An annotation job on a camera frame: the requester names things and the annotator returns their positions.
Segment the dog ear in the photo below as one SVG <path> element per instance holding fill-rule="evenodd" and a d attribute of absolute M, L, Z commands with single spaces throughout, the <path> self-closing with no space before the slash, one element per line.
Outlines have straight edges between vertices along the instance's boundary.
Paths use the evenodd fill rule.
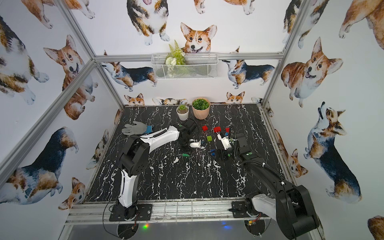
<path fill-rule="evenodd" d="M 181 32 L 183 32 L 184 38 L 187 39 L 188 35 L 191 33 L 191 31 L 193 31 L 192 28 L 188 27 L 184 23 L 181 23 L 180 27 L 181 27 Z"/>
<path fill-rule="evenodd" d="M 207 33 L 209 39 L 212 39 L 215 36 L 216 32 L 217 32 L 217 26 L 216 25 L 212 25 L 209 28 L 205 29 L 204 32 Z"/>
<path fill-rule="evenodd" d="M 339 117 L 343 112 L 345 112 L 345 109 L 344 109 L 344 110 L 337 111 L 337 116 Z"/>
<path fill-rule="evenodd" d="M 76 44 L 74 43 L 73 37 L 71 35 L 67 35 L 67 47 L 72 48 L 72 50 L 76 51 Z"/>
<path fill-rule="evenodd" d="M 321 39 L 319 37 L 313 46 L 312 56 L 321 51 L 323 51 L 323 49 L 321 48 Z"/>
<path fill-rule="evenodd" d="M 180 104 L 187 104 L 188 103 L 188 100 L 186 100 L 186 99 L 181 99 L 180 100 Z"/>
<path fill-rule="evenodd" d="M 292 157 L 296 157 L 297 158 L 297 148 L 293 151 Z"/>
<path fill-rule="evenodd" d="M 342 126 L 341 123 L 337 122 L 335 124 L 335 126 L 333 127 L 332 129 L 335 133 L 339 134 L 339 135 L 347 135 L 347 132 L 344 130 L 344 127 Z"/>
<path fill-rule="evenodd" d="M 305 167 L 300 165 L 300 168 L 301 168 L 301 175 L 305 175 L 308 173 L 308 169 L 306 169 Z"/>
<path fill-rule="evenodd" d="M 73 177 L 72 178 L 72 189 L 74 189 L 74 187 L 76 185 L 78 185 L 79 183 L 80 183 L 80 181 L 77 178 Z"/>
<path fill-rule="evenodd" d="M 333 58 L 329 60 L 330 65 L 328 67 L 328 74 L 334 73 L 341 68 L 343 60 L 341 58 Z"/>
<path fill-rule="evenodd" d="M 60 206 L 58 207 L 58 209 L 60 209 L 60 210 L 65 210 L 65 209 L 68 209 L 68 208 L 70 208 L 69 205 L 68 205 L 68 199 L 65 199 L 65 201 L 62 202 L 60 204 Z"/>
<path fill-rule="evenodd" d="M 45 53 L 50 57 L 52 58 L 55 62 L 57 62 L 58 64 L 61 64 L 60 61 L 59 61 L 59 55 L 58 55 L 58 51 L 56 49 L 51 49 L 51 48 L 43 48 Z"/>
<path fill-rule="evenodd" d="M 154 102 L 155 105 L 163 105 L 164 100 L 160 98 L 152 98 L 152 101 Z"/>

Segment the corgi illustration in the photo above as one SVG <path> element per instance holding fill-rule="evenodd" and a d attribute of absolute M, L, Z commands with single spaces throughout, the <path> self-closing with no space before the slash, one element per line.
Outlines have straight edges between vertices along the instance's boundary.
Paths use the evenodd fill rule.
<path fill-rule="evenodd" d="M 91 158 L 86 169 L 92 169 L 92 168 L 95 168 L 97 166 L 97 163 L 99 162 L 99 159 L 105 150 L 105 146 L 107 145 L 108 139 L 109 139 L 109 132 L 108 132 L 108 129 L 106 129 L 104 131 L 103 138 L 101 139 L 101 141 L 97 145 L 96 150 L 95 150 L 95 154 Z"/>
<path fill-rule="evenodd" d="M 205 0 L 194 0 L 195 1 L 195 7 L 198 13 L 203 14 L 205 12 L 204 8 L 204 1 Z M 255 0 L 224 0 L 227 3 L 230 3 L 232 5 L 241 5 L 243 6 L 244 13 L 246 15 L 251 14 L 255 8 L 252 6 L 252 3 Z"/>
<path fill-rule="evenodd" d="M 275 133 L 277 136 L 277 144 L 279 145 L 280 150 L 284 153 L 285 158 L 288 161 L 289 169 L 291 173 L 297 178 L 301 177 L 308 173 L 308 170 L 301 166 L 299 160 L 297 159 L 297 148 L 293 151 L 292 155 L 289 156 L 287 150 L 285 149 L 283 140 L 281 139 L 280 133 L 275 129 Z"/>
<path fill-rule="evenodd" d="M 48 6 L 55 6 L 53 0 L 22 0 L 26 8 L 47 28 L 51 29 L 52 24 L 49 23 L 49 19 L 44 13 L 44 4 Z M 94 18 L 95 13 L 89 8 L 89 0 L 65 0 L 70 9 L 80 10 L 87 18 Z"/>
<path fill-rule="evenodd" d="M 333 192 L 326 189 L 329 196 L 355 203 L 362 199 L 359 183 L 334 146 L 337 134 L 347 134 L 338 121 L 343 112 L 345 110 L 335 111 L 326 107 L 325 102 L 321 104 L 318 108 L 319 121 L 308 135 L 308 148 L 305 148 L 304 157 L 313 158 L 334 181 L 334 187 L 331 187 L 334 188 Z"/>
<path fill-rule="evenodd" d="M 328 59 L 321 48 L 321 39 L 314 44 L 311 59 L 306 63 L 290 63 L 281 73 L 285 86 L 291 89 L 289 98 L 299 98 L 299 105 L 303 107 L 303 100 L 309 97 L 320 86 L 324 78 L 341 68 L 341 58 Z"/>
<path fill-rule="evenodd" d="M 368 219 L 368 228 L 375 240 L 384 240 L 384 217 L 376 216 Z"/>
<path fill-rule="evenodd" d="M 44 48 L 45 53 L 52 58 L 55 62 L 63 66 L 65 78 L 63 83 L 63 90 L 73 81 L 80 69 L 84 66 L 84 62 L 80 55 L 76 52 L 76 45 L 71 35 L 67 35 L 66 45 L 62 49 L 55 50 Z M 98 83 L 92 81 L 89 75 L 83 82 L 82 86 L 77 89 L 76 93 L 64 106 L 64 110 L 68 117 L 73 120 L 79 118 L 80 114 L 84 112 L 84 104 L 87 100 L 95 101 L 95 96 L 92 96 L 93 88 L 96 88 Z"/>
<path fill-rule="evenodd" d="M 120 64 L 120 62 L 102 63 L 101 65 L 109 72 L 115 82 L 125 86 L 126 89 L 129 88 L 130 92 L 133 91 L 132 87 L 134 85 L 147 80 L 153 82 L 153 87 L 156 87 L 157 80 L 155 78 L 153 68 L 125 68 Z"/>
<path fill-rule="evenodd" d="M 211 40 L 217 32 L 217 26 L 212 25 L 204 31 L 193 30 L 181 23 L 181 32 L 187 42 L 182 50 L 185 53 L 209 53 L 211 51 Z"/>
<path fill-rule="evenodd" d="M 233 95 L 230 92 L 227 92 L 227 100 L 225 102 L 216 103 L 216 104 L 232 104 L 232 103 L 242 103 L 243 97 L 245 95 L 245 91 L 240 93 L 239 95 Z"/>
<path fill-rule="evenodd" d="M 52 197 L 55 190 L 61 193 L 63 186 L 58 179 L 68 148 L 76 149 L 76 153 L 79 151 L 73 132 L 62 127 L 51 136 L 44 150 L 31 165 L 18 167 L 13 172 L 0 189 L 0 204 L 33 204 L 48 193 Z"/>
<path fill-rule="evenodd" d="M 376 41 L 384 49 L 384 1 L 383 0 L 353 0 L 339 31 L 339 37 L 345 38 L 351 26 L 364 18 L 369 29 L 373 30 Z"/>
<path fill-rule="evenodd" d="M 307 18 L 304 21 L 304 24 L 300 30 L 300 39 L 298 42 L 299 48 L 303 48 L 304 46 L 304 38 L 305 36 L 311 31 L 311 29 L 316 25 L 316 23 L 319 21 L 321 15 L 324 12 L 325 7 L 327 6 L 327 3 L 329 0 L 311 0 L 311 7 L 310 7 L 310 14 L 307 16 Z"/>
<path fill-rule="evenodd" d="M 263 101 L 262 98 L 257 98 L 257 97 L 252 97 L 251 100 L 252 100 L 253 103 L 260 103 L 260 104 Z M 265 105 L 265 110 L 267 111 L 267 113 L 268 113 L 270 118 L 275 115 L 274 112 L 271 109 L 271 106 L 269 105 L 269 101 Z"/>
<path fill-rule="evenodd" d="M 127 0 L 128 15 L 144 43 L 152 44 L 152 34 L 159 33 L 161 40 L 169 41 L 166 34 L 168 19 L 167 0 Z"/>
<path fill-rule="evenodd" d="M 0 91 L 12 98 L 19 93 L 24 101 L 31 105 L 36 96 L 27 83 L 34 77 L 45 83 L 49 77 L 40 73 L 29 57 L 24 43 L 8 27 L 0 16 Z"/>
<path fill-rule="evenodd" d="M 222 60 L 228 65 L 228 78 L 234 82 L 235 89 L 238 89 L 242 83 L 246 83 L 252 80 L 261 78 L 263 82 L 260 85 L 264 85 L 268 82 L 273 75 L 275 69 L 271 65 L 252 66 L 247 65 L 245 60 Z"/>
<path fill-rule="evenodd" d="M 77 178 L 72 178 L 72 193 L 58 207 L 60 210 L 71 209 L 73 204 L 78 204 L 84 199 L 85 185 Z"/>
<path fill-rule="evenodd" d="M 124 97 L 128 100 L 128 104 L 126 106 L 145 106 L 144 97 L 141 93 L 135 98 L 131 98 L 127 95 L 124 95 Z"/>
<path fill-rule="evenodd" d="M 152 98 L 152 101 L 157 106 L 160 106 L 160 105 L 181 105 L 181 104 L 185 105 L 188 103 L 188 100 L 186 100 L 186 99 L 174 99 L 174 98 L 166 98 L 166 99 Z"/>
<path fill-rule="evenodd" d="M 116 113 L 116 116 L 115 116 L 115 125 L 119 123 L 119 117 L 120 117 L 120 113 L 121 113 L 121 110 L 118 109 L 117 113 Z"/>

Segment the white wire basket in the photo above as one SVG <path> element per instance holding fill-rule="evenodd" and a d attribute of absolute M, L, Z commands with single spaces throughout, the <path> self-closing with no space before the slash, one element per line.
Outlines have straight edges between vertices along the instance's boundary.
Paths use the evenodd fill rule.
<path fill-rule="evenodd" d="M 187 53 L 186 65 L 166 65 L 167 53 L 152 54 L 156 79 L 207 79 L 217 77 L 217 53 Z"/>

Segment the metal rail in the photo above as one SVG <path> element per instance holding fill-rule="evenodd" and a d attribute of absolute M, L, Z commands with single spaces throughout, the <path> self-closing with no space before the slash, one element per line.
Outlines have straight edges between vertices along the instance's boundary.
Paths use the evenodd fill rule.
<path fill-rule="evenodd" d="M 208 56 L 209 53 L 194 53 L 194 56 Z M 258 60 L 258 59 L 282 59 L 283 53 L 219 53 L 219 60 Z M 106 62 L 149 62 L 151 61 L 151 54 L 141 55 L 99 55 L 95 56 L 97 63 Z"/>
<path fill-rule="evenodd" d="M 285 61 L 287 60 L 288 55 L 292 50 L 292 46 L 295 42 L 295 39 L 296 39 L 297 35 L 299 34 L 299 32 L 301 30 L 301 26 L 303 25 L 304 20 L 306 19 L 307 15 L 308 15 L 310 3 L 311 3 L 311 0 L 303 0 L 301 2 L 301 6 L 299 9 L 299 12 L 297 13 L 295 23 L 293 24 L 292 31 L 290 33 L 288 41 L 287 41 L 287 43 L 284 47 L 284 50 L 283 50 L 283 52 L 284 52 L 283 58 L 277 64 L 277 67 L 275 68 L 275 71 L 273 72 L 271 83 L 269 84 L 268 89 L 265 92 L 265 95 L 263 97 L 263 101 L 262 101 L 263 107 L 265 107 L 265 105 L 267 104 L 267 102 L 268 102 L 268 100 L 272 94 L 273 88 L 275 87 L 275 84 L 276 84 L 276 82 L 280 76 L 280 73 L 283 70 L 283 67 L 285 65 Z"/>
<path fill-rule="evenodd" d="M 83 84 L 84 80 L 96 66 L 94 60 L 89 60 L 80 70 L 75 79 L 67 86 L 64 91 L 55 99 L 44 114 L 37 120 L 32 128 L 18 142 L 12 151 L 5 157 L 0 164 L 0 188 L 8 180 L 9 176 L 15 171 L 20 163 L 27 156 L 32 147 L 36 144 L 45 130 L 53 122 L 55 117 L 62 111 L 63 107 L 71 99 L 72 95 Z"/>

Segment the white wall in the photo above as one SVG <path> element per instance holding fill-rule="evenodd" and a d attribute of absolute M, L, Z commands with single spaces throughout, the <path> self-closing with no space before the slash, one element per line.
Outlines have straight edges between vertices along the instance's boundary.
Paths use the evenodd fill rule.
<path fill-rule="evenodd" d="M 377 44 L 365 19 L 354 24 L 345 39 L 339 38 L 339 29 L 351 2 L 329 1 L 319 22 L 305 38 L 304 47 L 297 47 L 296 38 L 286 62 L 306 63 L 314 43 L 321 37 L 323 53 L 328 58 L 342 58 L 342 67 L 326 76 L 318 89 L 304 99 L 303 108 L 297 98 L 289 99 L 290 90 L 280 78 L 270 98 L 275 113 L 273 126 L 279 131 L 288 153 L 292 154 L 297 148 L 300 164 L 309 171 L 296 180 L 310 191 L 327 240 L 373 239 L 367 220 L 384 214 L 381 180 L 384 50 Z M 326 189 L 330 189 L 333 181 L 313 159 L 303 157 L 308 147 L 307 136 L 318 121 L 318 107 L 323 101 L 335 110 L 346 109 L 339 122 L 347 135 L 336 135 L 334 144 L 359 182 L 362 200 L 356 204 L 328 196 Z"/>
<path fill-rule="evenodd" d="M 45 5 L 45 14 L 53 24 L 52 29 L 40 23 L 21 1 L 3 0 L 0 5 L 4 22 L 24 43 L 36 68 L 50 78 L 45 83 L 34 78 L 29 80 L 28 86 L 36 95 L 32 105 L 27 105 L 18 93 L 9 98 L 0 92 L 0 162 L 62 92 L 65 77 L 63 67 L 49 58 L 43 48 L 61 49 L 66 44 L 66 36 L 70 34 L 83 61 L 86 63 L 89 60 L 58 9 Z"/>
<path fill-rule="evenodd" d="M 58 207 L 72 192 L 72 177 L 82 182 L 85 188 L 89 187 L 94 169 L 87 170 L 86 167 L 95 154 L 95 148 L 106 129 L 111 138 L 118 109 L 98 73 L 94 70 L 91 75 L 93 80 L 99 83 L 99 86 L 93 91 L 95 101 L 87 102 L 86 111 L 75 121 L 62 110 L 19 166 L 32 164 L 45 148 L 51 135 L 66 126 L 72 130 L 79 151 L 75 153 L 70 149 L 66 150 L 61 174 L 58 178 L 59 183 L 63 185 L 63 191 L 60 194 L 56 191 L 52 197 L 48 193 L 42 200 L 34 204 L 1 203 L 0 232 L 2 240 L 58 239 L 70 211 L 69 209 L 60 210 Z M 10 183 L 6 183 L 3 189 L 6 187 L 12 189 Z M 0 189 L 0 202 L 4 199 L 4 195 L 12 196 L 14 192 L 4 192 L 3 189 Z"/>

